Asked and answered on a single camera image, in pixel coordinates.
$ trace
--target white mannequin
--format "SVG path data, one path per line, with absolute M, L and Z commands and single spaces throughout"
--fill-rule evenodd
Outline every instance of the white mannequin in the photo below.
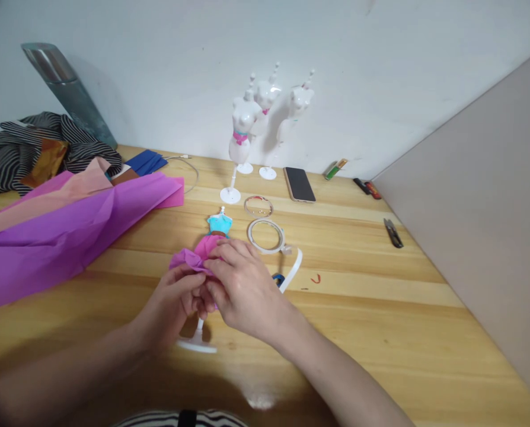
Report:
M 275 70 L 269 80 L 262 80 L 257 83 L 257 91 L 255 93 L 255 102 L 259 104 L 263 114 L 257 118 L 257 121 L 250 130 L 250 139 L 255 138 L 256 136 L 263 135 L 267 132 L 269 127 L 269 110 L 273 106 L 274 102 L 277 100 L 281 93 L 281 88 L 275 86 L 275 81 L 277 80 L 277 70 L 279 69 L 280 62 L 275 64 Z
M 273 150 L 273 157 L 277 157 L 276 153 L 280 146 L 287 140 L 291 130 L 311 104 L 312 97 L 314 96 L 314 90 L 311 89 L 313 74 L 314 70 L 312 69 L 309 73 L 308 80 L 302 86 L 296 87 L 290 92 L 289 117 L 279 125 L 279 129 L 277 130 L 277 145 Z M 277 172 L 271 166 L 267 166 L 259 169 L 259 175 L 266 180 L 274 180 L 277 177 Z
M 244 164 L 249 157 L 251 148 L 248 134 L 258 116 L 263 114 L 261 107 L 253 100 L 253 81 L 255 74 L 251 74 L 249 89 L 245 91 L 243 98 L 234 99 L 234 112 L 232 121 L 234 133 L 229 139 L 229 158 L 235 163 L 234 174 L 231 177 L 229 187 L 222 189 L 220 197 L 225 203 L 234 204 L 240 201 L 241 194 L 234 188 L 237 167 Z

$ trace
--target striped fabric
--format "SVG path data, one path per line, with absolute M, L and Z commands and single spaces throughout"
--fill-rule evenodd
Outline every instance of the striped fabric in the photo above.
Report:
M 69 142 L 58 173 L 64 170 L 73 173 L 84 171 L 97 156 L 103 157 L 112 165 L 107 171 L 109 176 L 121 170 L 120 154 L 75 126 L 67 114 L 44 111 L 19 122 L 3 122 L 0 127 L 3 130 L 0 132 L 0 193 L 16 190 L 24 196 L 32 189 L 21 184 L 20 180 L 29 175 L 36 164 L 42 138 Z
M 113 427 L 247 427 L 247 424 L 228 412 L 210 409 L 150 411 L 127 418 Z

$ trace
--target thermos bottle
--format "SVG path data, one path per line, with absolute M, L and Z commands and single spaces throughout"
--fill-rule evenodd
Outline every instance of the thermos bottle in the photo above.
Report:
M 23 43 L 22 50 L 75 124 L 117 149 L 111 131 L 63 53 L 50 43 Z

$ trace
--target doll mannequin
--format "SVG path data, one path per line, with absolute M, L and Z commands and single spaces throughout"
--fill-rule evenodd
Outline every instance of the doll mannequin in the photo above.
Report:
M 281 122 L 279 129 L 277 130 L 277 145 L 273 150 L 274 156 L 277 157 L 276 153 L 287 140 L 291 130 L 295 127 L 299 121 L 299 117 L 307 110 L 311 104 L 312 97 L 314 96 L 314 90 L 311 89 L 311 80 L 314 70 L 311 70 L 308 80 L 302 84 L 302 86 L 294 88 L 290 92 L 289 100 L 289 117 Z M 273 180 L 277 177 L 277 172 L 271 166 L 262 167 L 259 169 L 259 175 L 266 180 Z
M 234 99 L 234 113 L 232 114 L 234 133 L 229 140 L 229 158 L 235 163 L 234 174 L 231 177 L 229 187 L 222 189 L 219 194 L 221 199 L 229 204 L 237 203 L 241 199 L 240 192 L 234 188 L 237 167 L 244 164 L 249 156 L 250 142 L 247 135 L 259 115 L 263 114 L 261 107 L 253 100 L 252 87 L 255 74 L 251 74 L 250 79 L 249 89 L 245 91 L 245 96 Z
M 210 232 L 206 234 L 200 240 L 200 243 L 192 252 L 190 249 L 184 248 L 182 251 L 178 252 L 172 257 L 170 261 L 170 267 L 174 268 L 181 264 L 188 264 L 194 271 L 205 272 L 207 275 L 212 275 L 210 270 L 204 268 L 204 261 L 207 260 L 210 252 L 217 246 L 216 243 L 220 239 L 229 238 L 228 233 L 229 229 L 233 224 L 233 220 L 225 215 L 225 208 L 222 206 L 222 209 L 217 215 L 211 215 L 207 222 L 210 226 Z M 176 345 L 179 347 L 197 351 L 201 353 L 215 353 L 218 351 L 217 348 L 212 347 L 210 344 L 202 340 L 202 328 L 204 326 L 204 321 L 200 318 L 198 319 L 198 326 L 194 332 L 192 338 L 183 338 L 180 337 L 176 341 Z
M 249 131 L 249 141 L 252 146 L 259 136 L 262 136 L 267 132 L 269 127 L 269 110 L 281 93 L 281 89 L 274 84 L 277 80 L 277 70 L 279 69 L 279 65 L 280 62 L 275 64 L 275 70 L 269 77 L 269 80 L 262 80 L 257 83 L 257 91 L 255 93 L 254 99 L 255 102 L 261 107 L 263 114 L 259 115 L 257 121 Z M 238 168 L 238 171 L 242 173 L 251 173 L 253 171 L 253 166 L 251 166 L 249 163 L 245 163 Z

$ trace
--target blue fabric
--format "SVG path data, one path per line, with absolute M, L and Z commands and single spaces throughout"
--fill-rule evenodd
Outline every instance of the blue fabric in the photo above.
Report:
M 217 217 L 211 216 L 207 219 L 207 222 L 210 224 L 210 232 L 221 231 L 225 235 L 228 235 L 229 229 L 234 223 L 233 220 L 224 213 L 218 214 Z
M 156 172 L 162 166 L 168 164 L 168 162 L 162 158 L 161 154 L 151 150 L 144 150 L 142 153 L 130 159 L 126 164 L 138 176 L 144 176 Z

